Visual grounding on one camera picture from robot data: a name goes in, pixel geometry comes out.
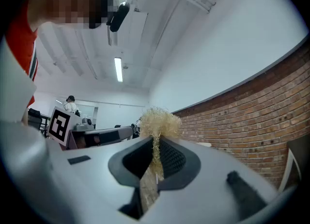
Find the black rubber pad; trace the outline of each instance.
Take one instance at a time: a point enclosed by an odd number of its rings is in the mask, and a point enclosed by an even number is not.
[[[81,163],[87,160],[90,160],[90,157],[87,155],[84,155],[84,156],[68,159],[68,162],[69,164],[77,164],[77,163]]]

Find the gray plastic part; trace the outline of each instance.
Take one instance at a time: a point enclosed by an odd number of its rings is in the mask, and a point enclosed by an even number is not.
[[[89,125],[87,123],[78,123],[75,127],[74,130],[75,131],[85,131],[85,130],[93,130],[94,127],[92,125]]]
[[[161,191],[151,208],[134,220],[118,211],[130,203],[134,188],[116,181],[108,161],[142,140],[62,151],[57,142],[45,140],[32,127],[0,122],[0,155],[8,175],[28,204],[50,223],[237,223],[237,205],[226,183],[233,170],[269,204],[242,223],[262,223],[264,216],[272,216],[292,193],[278,196],[268,181],[227,153],[170,138],[196,153],[200,172],[184,189]],[[79,156],[90,159],[69,164],[67,159]]]

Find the desk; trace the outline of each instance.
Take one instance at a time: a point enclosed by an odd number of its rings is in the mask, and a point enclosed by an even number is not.
[[[44,137],[47,137],[47,120],[50,120],[50,117],[41,114],[40,118],[45,120],[44,123],[41,123],[40,131],[44,135]]]

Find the chair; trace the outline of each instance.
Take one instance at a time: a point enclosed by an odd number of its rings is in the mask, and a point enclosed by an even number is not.
[[[42,124],[42,118],[40,117],[40,111],[30,109],[28,111],[28,125],[40,130]]]
[[[289,141],[287,143],[289,153],[287,155],[287,162],[284,171],[284,175],[279,187],[279,192],[282,192],[286,186],[286,183],[289,179],[290,172],[292,170],[293,161],[296,164],[299,179],[305,172],[306,165],[309,161],[310,156],[310,135],[307,134],[295,140]]]

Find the white ceiling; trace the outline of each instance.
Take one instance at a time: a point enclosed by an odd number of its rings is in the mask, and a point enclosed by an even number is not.
[[[138,8],[148,15],[137,49],[108,45],[104,24],[94,30],[75,30],[45,23],[38,30],[37,80],[82,77],[89,82],[148,90],[200,10],[185,0],[138,0]],[[117,81],[114,57],[121,57],[123,66],[128,67],[123,69],[123,83]]]

